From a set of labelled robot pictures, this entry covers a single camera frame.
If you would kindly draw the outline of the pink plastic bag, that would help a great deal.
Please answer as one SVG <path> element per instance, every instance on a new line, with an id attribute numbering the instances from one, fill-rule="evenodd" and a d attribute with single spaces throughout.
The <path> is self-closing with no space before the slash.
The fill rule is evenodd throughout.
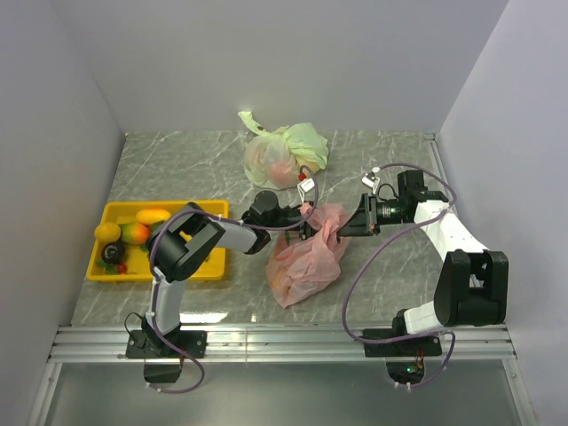
<path id="1" fill-rule="evenodd" d="M 350 213 L 341 203 L 316 208 L 307 224 L 315 234 L 303 240 L 296 231 L 285 231 L 276 240 L 265 267 L 272 295 L 288 308 L 319 293 L 341 274 L 340 260 L 351 239 L 338 231 Z"/>

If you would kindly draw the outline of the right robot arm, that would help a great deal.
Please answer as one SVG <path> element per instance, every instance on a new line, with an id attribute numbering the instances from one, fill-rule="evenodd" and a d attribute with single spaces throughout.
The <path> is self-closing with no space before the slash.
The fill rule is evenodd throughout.
<path id="1" fill-rule="evenodd" d="M 507 311 L 509 260 L 479 242 L 453 213 L 455 192 L 430 190 L 424 181 L 427 171 L 406 165 L 398 174 L 398 192 L 383 199 L 379 192 L 379 170 L 362 178 L 367 193 L 347 223 L 341 237 L 377 235 L 385 225 L 405 225 L 403 236 L 422 230 L 441 257 L 442 270 L 432 301 L 400 311 L 392 332 L 381 339 L 395 351 L 410 354 L 423 337 L 452 327 L 500 325 Z"/>

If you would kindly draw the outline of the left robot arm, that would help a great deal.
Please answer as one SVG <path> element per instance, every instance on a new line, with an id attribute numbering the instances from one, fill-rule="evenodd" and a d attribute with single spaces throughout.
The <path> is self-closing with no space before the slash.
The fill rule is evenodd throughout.
<path id="1" fill-rule="evenodd" d="M 314 234 L 307 218 L 313 204 L 279 205 L 276 193 L 258 193 L 239 220 L 215 216 L 195 202 L 152 231 L 146 243 L 153 275 L 151 302 L 142 321 L 146 344 L 157 356 L 168 357 L 181 349 L 180 306 L 185 282 L 207 260 L 213 249 L 231 249 L 254 255 L 270 241 L 271 231 L 298 232 L 306 239 Z"/>

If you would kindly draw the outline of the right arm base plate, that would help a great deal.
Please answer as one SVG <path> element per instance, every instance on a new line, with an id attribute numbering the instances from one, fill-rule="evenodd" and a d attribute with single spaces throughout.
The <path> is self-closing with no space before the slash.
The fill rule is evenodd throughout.
<path id="1" fill-rule="evenodd" d="M 361 337 L 369 340 L 385 340 L 395 337 L 395 333 L 391 328 L 386 327 L 364 328 Z M 436 337 L 426 336 L 395 343 L 365 343 L 364 352 L 367 358 L 414 358 L 418 355 L 441 356 L 442 348 Z"/>

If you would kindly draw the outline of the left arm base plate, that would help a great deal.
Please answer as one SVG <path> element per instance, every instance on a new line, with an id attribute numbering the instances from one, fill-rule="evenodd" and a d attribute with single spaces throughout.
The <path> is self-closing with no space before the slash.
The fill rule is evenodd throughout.
<path id="1" fill-rule="evenodd" d="M 127 359 L 174 359 L 181 356 L 180 351 L 195 359 L 203 359 L 207 346 L 207 333 L 202 330 L 172 331 L 164 336 L 177 351 L 160 339 L 152 329 L 147 335 L 144 330 L 132 330 L 126 346 Z"/>

